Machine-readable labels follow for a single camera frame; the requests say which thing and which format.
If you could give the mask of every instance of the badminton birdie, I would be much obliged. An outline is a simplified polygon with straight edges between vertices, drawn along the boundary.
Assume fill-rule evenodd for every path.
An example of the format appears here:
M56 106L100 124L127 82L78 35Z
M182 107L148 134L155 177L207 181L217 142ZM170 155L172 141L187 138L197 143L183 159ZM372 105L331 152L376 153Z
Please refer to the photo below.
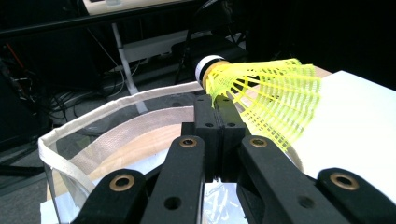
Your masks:
M232 99L250 132L270 138L284 152L301 136L320 98L315 67L296 59L229 63L207 56L195 75L212 101L218 95Z

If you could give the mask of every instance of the white fabric edge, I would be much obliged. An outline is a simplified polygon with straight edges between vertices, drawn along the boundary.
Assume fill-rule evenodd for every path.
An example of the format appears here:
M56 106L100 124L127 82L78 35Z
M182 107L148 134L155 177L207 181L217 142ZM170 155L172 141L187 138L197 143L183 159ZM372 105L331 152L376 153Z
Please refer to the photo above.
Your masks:
M82 127L85 127L88 124L102 119L109 114L123 109L126 106L165 95L200 91L201 89L201 85L199 85L198 82L194 81L176 86L142 91L132 96L127 96L120 98L116 101L111 101L77 119L66 123L64 126L56 128L49 133L41 136L38 139L39 157L44 163L50 166L51 169L56 169L62 172L64 175L67 175L68 177L76 180L82 185L84 189L91 193L94 189L94 184L91 182L91 180L80 169L78 169L76 165L57 154L48 146L54 144L57 140L69 135L70 133L74 133Z

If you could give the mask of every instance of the shuttlecock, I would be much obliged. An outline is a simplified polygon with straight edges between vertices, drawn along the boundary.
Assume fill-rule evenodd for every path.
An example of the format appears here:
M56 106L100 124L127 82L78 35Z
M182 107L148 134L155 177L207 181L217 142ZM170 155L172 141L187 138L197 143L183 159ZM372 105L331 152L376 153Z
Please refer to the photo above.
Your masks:
M314 65L296 59L229 63L207 56L195 75L213 101L218 95L232 99L250 132L284 152L303 133L320 99Z

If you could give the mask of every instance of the gray floor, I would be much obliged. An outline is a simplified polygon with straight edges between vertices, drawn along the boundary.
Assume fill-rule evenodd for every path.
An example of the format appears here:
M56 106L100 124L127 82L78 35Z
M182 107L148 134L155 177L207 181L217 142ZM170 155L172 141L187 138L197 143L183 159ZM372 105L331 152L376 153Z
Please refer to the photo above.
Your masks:
M174 62L168 61L166 57L160 57L159 59L141 64L134 75L134 81L140 91L173 85L176 70L177 65ZM128 91L124 89L114 96L113 99L126 95L128 95ZM79 115L82 115L104 103L105 101L97 102L88 100L84 104L78 105L78 107L71 107L65 111L67 120L70 121L73 119L76 111ZM55 119L54 122L62 125L66 120ZM29 145L23 145L15 150L22 151L28 147ZM35 150L12 165L37 167L41 166L42 162L38 157L38 151ZM7 181L6 178L0 177L0 184L5 181ZM0 223L40 223L40 204L46 200L47 180L44 175L41 175L34 182L24 188L16 189L6 195L0 196Z

